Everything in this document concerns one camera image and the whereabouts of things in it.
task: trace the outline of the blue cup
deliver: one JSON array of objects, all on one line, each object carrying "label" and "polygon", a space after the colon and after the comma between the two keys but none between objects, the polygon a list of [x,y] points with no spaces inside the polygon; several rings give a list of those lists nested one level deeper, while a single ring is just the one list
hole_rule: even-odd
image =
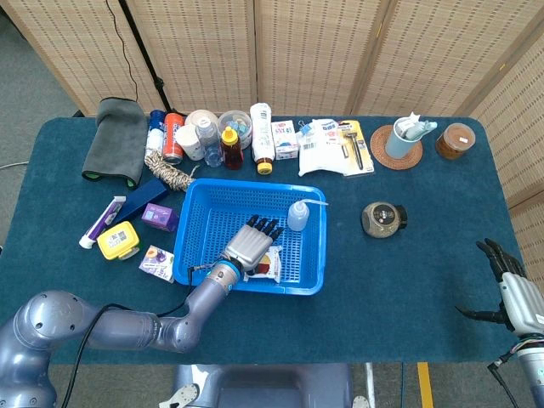
[{"label": "blue cup", "polygon": [[417,142],[421,140],[423,135],[421,135],[416,140],[406,140],[402,139],[397,134],[397,122],[402,119],[399,118],[395,121],[393,125],[393,130],[391,131],[391,134],[389,135],[388,142],[385,144],[385,152],[388,154],[389,157],[393,159],[402,159],[404,156],[406,156],[410,150],[416,145]]}]

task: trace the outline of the white plastic bag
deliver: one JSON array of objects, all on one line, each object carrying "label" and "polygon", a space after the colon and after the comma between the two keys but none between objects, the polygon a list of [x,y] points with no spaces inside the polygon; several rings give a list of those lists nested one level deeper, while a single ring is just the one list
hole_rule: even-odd
[{"label": "white plastic bag", "polygon": [[342,152],[343,136],[338,123],[332,119],[314,119],[297,132],[300,146],[298,154],[298,175],[315,170],[344,174],[346,160]]}]

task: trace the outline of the yellow bottle cap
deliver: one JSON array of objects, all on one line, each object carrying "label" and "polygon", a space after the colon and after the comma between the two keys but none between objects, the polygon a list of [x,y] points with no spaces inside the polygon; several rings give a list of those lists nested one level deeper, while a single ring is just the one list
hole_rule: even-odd
[{"label": "yellow bottle cap", "polygon": [[238,141],[238,133],[232,127],[227,126],[221,135],[221,140],[223,140],[223,143],[227,146],[235,145]]},{"label": "yellow bottle cap", "polygon": [[257,173],[259,174],[270,174],[272,173],[272,163],[259,163],[257,165]]}]

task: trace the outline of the blue tablecloth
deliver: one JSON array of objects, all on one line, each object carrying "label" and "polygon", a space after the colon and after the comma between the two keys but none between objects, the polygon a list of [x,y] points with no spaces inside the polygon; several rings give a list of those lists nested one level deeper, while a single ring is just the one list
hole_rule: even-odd
[{"label": "blue tablecloth", "polygon": [[[307,117],[293,118],[295,127]],[[392,117],[361,116],[367,143]],[[470,118],[436,118],[439,128],[423,140],[423,158],[396,172],[375,161],[373,175],[344,178],[315,172],[298,177],[298,161],[278,161],[259,176],[250,160],[238,172],[203,166],[196,177],[302,184],[321,189],[327,208],[325,283],[312,297],[233,292],[208,321],[191,354],[86,351],[94,363],[308,363],[331,361],[490,360],[515,337],[501,326],[460,316],[454,305],[497,309],[500,295],[486,257],[474,245],[488,236],[519,254],[490,147]],[[434,141],[452,122],[476,133],[461,159],[439,157]],[[186,287],[138,270],[143,254],[106,261],[98,248],[78,240],[113,195],[129,193],[120,179],[90,182],[81,169],[95,133],[92,118],[59,118],[37,136],[19,202],[0,256],[0,320],[35,293],[73,292],[96,305],[122,303],[162,312]],[[194,166],[184,161],[185,171]],[[145,170],[143,181],[149,179]],[[161,201],[183,204],[183,193]],[[408,227],[386,240],[366,235],[361,210],[373,201],[402,204]],[[175,234],[137,220],[143,248],[173,250]],[[57,362],[72,362],[77,342],[61,348]]]}]

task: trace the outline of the black cord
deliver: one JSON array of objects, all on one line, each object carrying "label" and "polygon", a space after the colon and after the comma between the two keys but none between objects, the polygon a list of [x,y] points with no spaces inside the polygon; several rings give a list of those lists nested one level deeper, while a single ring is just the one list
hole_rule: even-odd
[{"label": "black cord", "polygon": [[182,303],[180,303],[178,306],[176,306],[175,308],[173,308],[172,310],[168,310],[167,312],[158,314],[157,315],[158,317],[164,317],[164,316],[171,315],[176,310],[179,310],[179,309],[181,309],[181,308],[183,308],[185,306],[185,301],[189,297],[190,293],[193,292],[193,271],[194,270],[195,270],[194,268],[189,268],[187,270],[187,274],[189,275],[189,290],[187,291],[187,294],[185,295],[184,301]]},{"label": "black cord", "polygon": [[502,379],[501,374],[499,374],[499,367],[495,364],[495,362],[489,364],[487,366],[487,369],[490,371],[493,377],[499,382],[499,384],[501,384],[502,388],[504,388],[504,391],[507,393],[508,398],[510,399],[510,402],[512,402],[512,406],[514,408],[519,408],[519,405],[516,402],[516,399],[513,397],[512,393],[508,389],[508,386]]},{"label": "black cord", "polygon": [[[187,273],[189,275],[189,290],[187,291],[187,294],[185,294],[184,296],[184,301],[172,310],[168,310],[167,312],[156,314],[157,317],[168,316],[172,314],[173,312],[175,312],[176,310],[179,310],[184,307],[187,297],[191,294],[191,292],[193,292],[193,271],[194,270],[195,270],[194,268],[189,268],[187,270]],[[83,350],[85,349],[85,346],[87,345],[87,341],[88,341],[88,338],[91,336],[91,332],[93,331],[94,327],[98,323],[100,317],[110,309],[132,310],[121,304],[109,303],[109,304],[106,304],[102,309],[100,309],[99,312],[94,316],[93,320],[91,321],[91,324],[85,331],[85,335],[83,336],[82,342],[79,344],[79,349],[77,350],[77,355],[76,355],[76,361],[74,362],[74,366],[71,369],[70,381],[68,382],[68,388],[66,389],[65,398],[62,401],[62,406],[60,408],[66,408],[68,406],[68,403],[70,402],[71,393],[74,390],[74,384],[76,383],[77,370],[79,369],[79,363],[82,360]]]},{"label": "black cord", "polygon": [[109,304],[106,304],[96,314],[96,316],[94,316],[93,321],[91,321],[90,326],[88,327],[87,331],[85,331],[85,336],[83,336],[82,342],[79,344],[79,349],[77,350],[76,362],[74,363],[74,366],[71,369],[70,382],[68,382],[68,388],[66,389],[65,399],[62,401],[61,408],[66,408],[68,406],[68,403],[70,402],[71,392],[73,391],[74,384],[76,383],[77,369],[79,368],[79,363],[82,360],[83,350],[85,349],[85,346],[87,345],[88,338],[91,335],[91,332],[93,331],[94,327],[98,323],[100,317],[106,311],[110,309],[130,310],[129,308],[122,306],[120,304],[109,303]]},{"label": "black cord", "polygon": [[127,61],[128,75],[130,76],[130,79],[132,79],[133,82],[134,82],[134,87],[136,88],[136,102],[138,102],[138,83],[134,80],[133,71],[132,71],[132,68],[130,66],[130,62],[128,62],[127,54],[125,53],[125,41],[122,39],[121,34],[119,33],[119,30],[117,29],[116,15],[113,13],[113,10],[111,9],[110,3],[108,2],[108,0],[105,0],[105,5],[108,6],[108,10],[110,10],[111,17],[113,17],[113,26],[116,29],[117,36],[121,40],[121,43],[122,43],[122,56],[125,57],[125,61]]}]

